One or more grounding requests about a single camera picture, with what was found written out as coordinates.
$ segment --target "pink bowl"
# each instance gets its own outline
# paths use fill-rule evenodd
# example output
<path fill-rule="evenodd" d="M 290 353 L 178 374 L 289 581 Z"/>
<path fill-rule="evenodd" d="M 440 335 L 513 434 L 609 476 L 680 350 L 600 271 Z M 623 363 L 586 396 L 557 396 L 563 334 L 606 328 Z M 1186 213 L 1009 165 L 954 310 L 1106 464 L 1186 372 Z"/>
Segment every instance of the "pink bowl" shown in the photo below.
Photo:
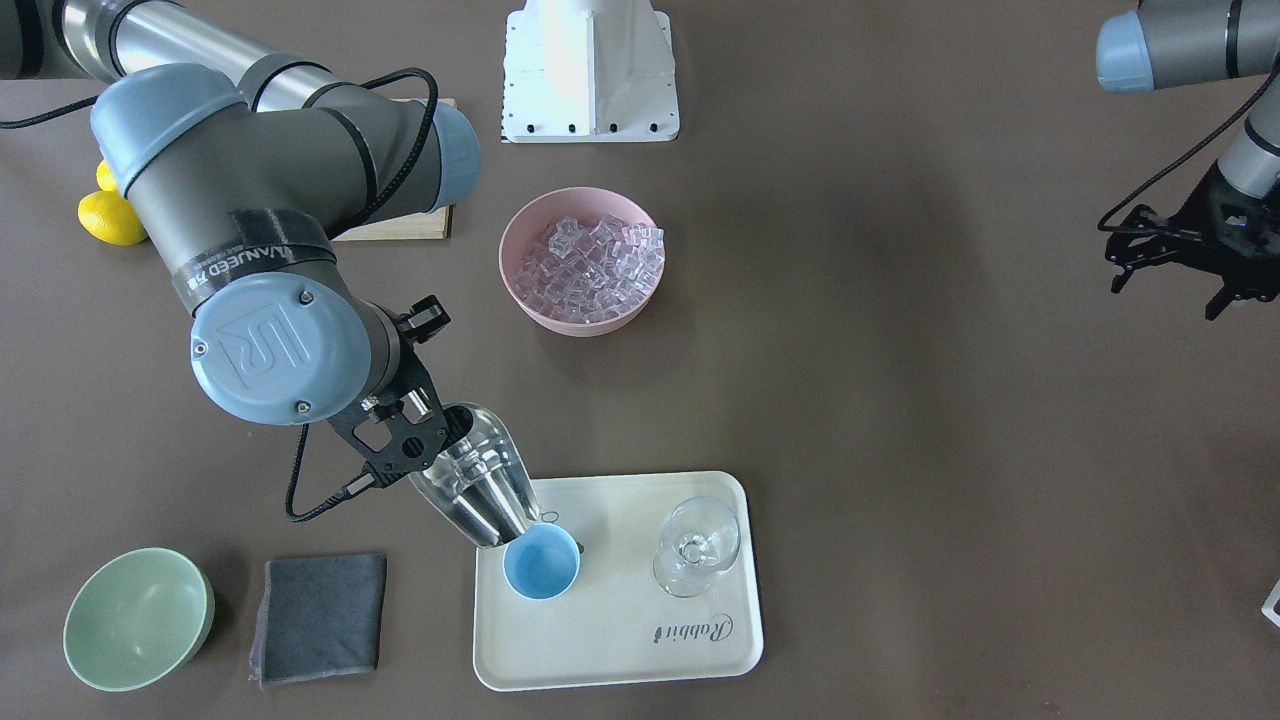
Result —
<path fill-rule="evenodd" d="M 630 323 L 649 304 L 652 292 L 635 309 L 612 320 L 564 323 L 530 310 L 516 295 L 512 282 L 520 273 L 520 263 L 525 258 L 525 249 L 529 247 L 530 242 L 540 240 L 550 225 L 561 218 L 577 218 L 582 224 L 594 225 L 603 215 L 613 215 L 628 225 L 644 223 L 652 227 L 654 224 L 653 218 L 639 205 L 617 192 L 599 187 L 553 190 L 521 208 L 516 217 L 507 223 L 507 229 L 502 233 L 502 242 L 498 245 L 498 270 L 502 273 L 502 284 L 507 286 L 507 292 L 520 305 L 520 309 L 539 325 L 571 337 L 593 337 L 613 332 Z M 658 282 L 662 282 L 662 270 L 658 272 Z"/>

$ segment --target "white tray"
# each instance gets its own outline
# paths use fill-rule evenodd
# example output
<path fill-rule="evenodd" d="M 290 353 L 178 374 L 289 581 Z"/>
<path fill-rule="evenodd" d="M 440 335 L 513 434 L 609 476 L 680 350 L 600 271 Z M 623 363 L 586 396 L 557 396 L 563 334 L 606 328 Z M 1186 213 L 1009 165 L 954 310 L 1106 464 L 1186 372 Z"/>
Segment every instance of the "white tray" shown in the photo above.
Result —
<path fill-rule="evenodd" d="M 746 495 L 719 471 L 534 480 L 543 519 L 585 547 L 564 594 L 534 601 L 502 574 L 503 548 L 476 551 L 474 666 L 499 692 L 728 678 L 764 652 Z M 680 600 L 653 578 L 663 520 L 709 495 L 741 524 L 737 562 L 705 593 Z"/>

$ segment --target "gray napkin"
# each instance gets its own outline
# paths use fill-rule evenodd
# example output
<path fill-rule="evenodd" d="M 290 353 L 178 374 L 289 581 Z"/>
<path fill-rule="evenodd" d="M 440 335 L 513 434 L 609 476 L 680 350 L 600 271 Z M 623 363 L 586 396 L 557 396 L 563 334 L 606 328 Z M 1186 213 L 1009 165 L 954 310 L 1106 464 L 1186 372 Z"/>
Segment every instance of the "gray napkin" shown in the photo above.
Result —
<path fill-rule="evenodd" d="M 248 664 L 260 687 L 378 666 L 387 557 L 348 555 L 266 564 Z"/>

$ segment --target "blue joint cap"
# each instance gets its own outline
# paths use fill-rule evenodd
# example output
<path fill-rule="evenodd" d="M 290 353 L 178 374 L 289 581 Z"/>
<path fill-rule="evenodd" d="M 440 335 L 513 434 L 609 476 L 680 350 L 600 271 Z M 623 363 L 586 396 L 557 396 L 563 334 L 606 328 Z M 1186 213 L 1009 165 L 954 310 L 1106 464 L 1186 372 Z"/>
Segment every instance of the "blue joint cap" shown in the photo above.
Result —
<path fill-rule="evenodd" d="M 480 141 L 457 108 L 435 105 L 435 137 L 440 143 L 440 191 L 431 211 L 465 200 L 480 178 Z"/>
<path fill-rule="evenodd" d="M 1156 88 L 1147 35 L 1142 31 L 1138 13 L 1130 10 L 1102 23 L 1097 65 L 1098 85 L 1107 92 L 1151 92 Z"/>
<path fill-rule="evenodd" d="M 227 76 L 204 65 L 174 63 L 125 76 L 93 104 L 93 137 L 128 195 L 133 181 L 182 133 L 244 97 Z"/>
<path fill-rule="evenodd" d="M 265 425 L 324 420 L 360 398 L 369 333 L 349 302 L 292 273 L 239 278 L 200 306 L 191 369 L 232 415 Z"/>

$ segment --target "lemon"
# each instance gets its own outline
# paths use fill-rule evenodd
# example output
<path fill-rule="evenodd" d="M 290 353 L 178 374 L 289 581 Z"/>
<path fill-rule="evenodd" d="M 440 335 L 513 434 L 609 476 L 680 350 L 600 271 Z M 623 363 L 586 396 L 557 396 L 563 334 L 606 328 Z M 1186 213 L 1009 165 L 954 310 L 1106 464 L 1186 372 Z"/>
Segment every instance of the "lemon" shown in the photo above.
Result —
<path fill-rule="evenodd" d="M 97 164 L 97 186 L 102 190 L 118 191 L 120 190 L 120 183 L 115 182 L 115 176 L 111 174 L 111 168 L 106 167 L 106 160 Z"/>
<path fill-rule="evenodd" d="M 100 190 L 81 200 L 76 214 L 93 237 L 111 245 L 137 245 L 147 231 L 129 201 L 115 191 Z"/>

